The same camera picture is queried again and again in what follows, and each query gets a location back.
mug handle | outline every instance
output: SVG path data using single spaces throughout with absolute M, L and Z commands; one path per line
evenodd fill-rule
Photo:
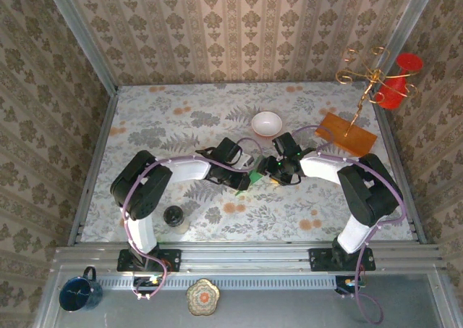
M 92 278 L 90 279 L 90 281 L 96 281 L 96 269 L 94 266 L 87 266 L 84 270 L 83 277 L 88 279 L 88 273 L 90 272 L 90 270 L 92 271 Z

gold mug tree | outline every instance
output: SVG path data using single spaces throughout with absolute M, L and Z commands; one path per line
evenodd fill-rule
M 325 140 L 331 140 L 331 134 L 325 129 L 329 129 L 333 134 L 333 143 L 339 148 L 348 151 L 354 156 L 364 156 L 370 153 L 370 149 L 376 141 L 377 136 L 363 130 L 361 127 L 354 125 L 363 108 L 363 102 L 368 101 L 377 104 L 384 109 L 396 109 L 399 107 L 403 98 L 413 97 L 417 94 L 417 89 L 413 84 L 407 83 L 406 77 L 416 75 L 422 69 L 422 60 L 410 53 L 400 54 L 396 63 L 401 67 L 401 72 L 395 76 L 385 76 L 382 68 L 388 61 L 390 51 L 384 47 L 371 48 L 373 56 L 382 56 L 385 54 L 382 64 L 377 68 L 370 68 L 363 56 L 355 49 L 347 49 L 343 54 L 343 60 L 347 63 L 353 62 L 358 56 L 362 66 L 365 68 L 364 73 L 353 72 L 342 69 L 336 73 L 336 80 L 341 84 L 350 84 L 354 81 L 365 78 L 369 81 L 368 87 L 362 94 L 362 98 L 357 105 L 358 110 L 351 122 L 348 122 L 335 114 L 328 113 L 321 122 L 315 134 Z M 379 84 L 381 87 L 373 94 L 373 89 Z

white bowl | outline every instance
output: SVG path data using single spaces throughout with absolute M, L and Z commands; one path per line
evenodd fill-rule
M 283 122 L 273 112 L 257 113 L 252 118 L 252 129 L 260 136 L 275 136 L 281 130 Z

decorative coaster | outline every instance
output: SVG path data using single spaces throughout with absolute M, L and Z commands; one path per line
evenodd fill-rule
M 208 279 L 200 279 L 187 290 L 188 309 L 195 316 L 209 316 L 217 307 L 220 291 Z

small black cup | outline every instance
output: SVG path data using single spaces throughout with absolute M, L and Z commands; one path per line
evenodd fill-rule
M 87 311 L 95 308 L 103 297 L 103 288 L 96 282 L 96 269 L 87 266 L 84 274 L 66 282 L 59 293 L 59 305 L 66 311 Z

